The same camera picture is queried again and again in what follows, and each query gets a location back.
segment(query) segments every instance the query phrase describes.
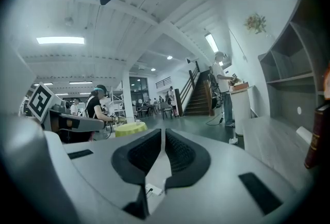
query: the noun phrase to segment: white column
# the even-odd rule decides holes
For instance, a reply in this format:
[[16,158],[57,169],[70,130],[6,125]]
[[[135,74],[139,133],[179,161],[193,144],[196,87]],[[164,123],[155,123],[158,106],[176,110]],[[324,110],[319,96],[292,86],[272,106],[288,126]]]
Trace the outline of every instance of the white column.
[[127,118],[127,123],[134,122],[134,114],[132,107],[132,99],[130,96],[130,84],[129,84],[129,71],[123,72],[123,95],[124,95],[124,104],[125,104],[125,113]]

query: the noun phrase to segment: person in black shirt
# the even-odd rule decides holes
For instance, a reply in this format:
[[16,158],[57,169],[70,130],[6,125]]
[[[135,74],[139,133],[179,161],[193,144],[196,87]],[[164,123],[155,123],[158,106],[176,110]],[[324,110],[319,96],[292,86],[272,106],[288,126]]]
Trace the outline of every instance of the person in black shirt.
[[[104,98],[107,94],[107,89],[103,85],[98,85],[91,92],[87,102],[86,102],[86,112],[89,118],[100,119],[105,122],[124,122],[126,118],[121,117],[109,117],[102,113],[100,99]],[[108,131],[106,129],[95,132],[94,139],[106,139],[108,137]]]

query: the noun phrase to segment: backpack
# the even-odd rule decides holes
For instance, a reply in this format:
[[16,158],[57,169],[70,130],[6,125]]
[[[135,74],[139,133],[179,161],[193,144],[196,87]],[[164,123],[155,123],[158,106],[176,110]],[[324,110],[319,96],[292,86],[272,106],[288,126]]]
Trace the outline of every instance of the backpack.
[[88,113],[87,113],[87,106],[88,106],[88,103],[89,103],[93,98],[94,98],[94,97],[90,97],[90,98],[87,100],[87,102],[85,103],[85,110],[82,111],[82,113],[81,113],[81,116],[82,116],[82,117],[84,117],[84,118],[89,118]]

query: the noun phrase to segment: floor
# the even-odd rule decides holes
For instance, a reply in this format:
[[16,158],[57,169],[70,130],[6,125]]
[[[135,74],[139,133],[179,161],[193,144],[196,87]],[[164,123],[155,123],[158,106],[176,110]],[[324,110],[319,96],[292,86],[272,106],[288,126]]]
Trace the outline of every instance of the floor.
[[[220,109],[216,109],[216,115],[214,117],[186,116],[180,118],[173,117],[173,119],[171,119],[170,117],[166,118],[164,116],[163,120],[162,115],[158,113],[157,115],[154,114],[151,117],[140,118],[140,120],[145,122],[148,129],[175,129],[228,143],[229,139],[233,138],[235,129],[231,127],[225,127],[224,122],[222,122],[220,125],[217,125],[220,121],[220,118]],[[244,149],[243,137],[237,138],[237,146]]]

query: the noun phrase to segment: jeans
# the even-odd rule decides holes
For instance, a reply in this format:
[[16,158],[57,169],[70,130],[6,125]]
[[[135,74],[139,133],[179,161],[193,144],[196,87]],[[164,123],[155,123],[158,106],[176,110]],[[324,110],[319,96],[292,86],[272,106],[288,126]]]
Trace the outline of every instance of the jeans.
[[221,93],[223,99],[223,108],[225,111],[225,126],[231,125],[233,120],[233,106],[232,106],[232,99],[230,98],[230,94]]

